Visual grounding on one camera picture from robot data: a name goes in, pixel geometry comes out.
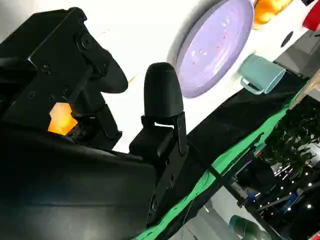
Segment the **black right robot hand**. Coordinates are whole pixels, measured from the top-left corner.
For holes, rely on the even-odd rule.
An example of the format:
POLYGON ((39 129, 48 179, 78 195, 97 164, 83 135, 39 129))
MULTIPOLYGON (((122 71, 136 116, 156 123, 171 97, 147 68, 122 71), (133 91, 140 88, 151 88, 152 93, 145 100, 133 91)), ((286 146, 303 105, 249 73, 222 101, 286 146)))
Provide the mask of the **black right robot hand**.
POLYGON ((30 16, 0 45, 0 237, 131 240, 152 222, 188 155, 181 87, 167 62, 144 80, 129 153, 103 93, 127 90, 72 7, 30 16))

